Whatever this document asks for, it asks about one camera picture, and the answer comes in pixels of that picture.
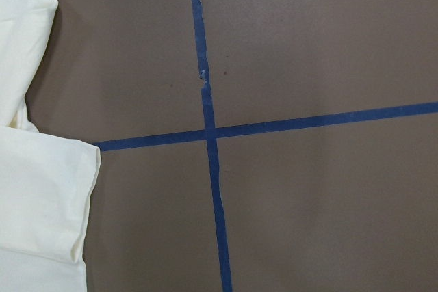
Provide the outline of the cream long-sleeve cat shirt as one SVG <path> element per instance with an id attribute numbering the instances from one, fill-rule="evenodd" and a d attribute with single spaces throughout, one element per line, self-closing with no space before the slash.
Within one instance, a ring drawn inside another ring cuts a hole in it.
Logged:
<path id="1" fill-rule="evenodd" d="M 85 291 L 83 245 L 100 150 L 38 131 L 25 94 L 57 0 L 1 0 L 1 290 Z"/>

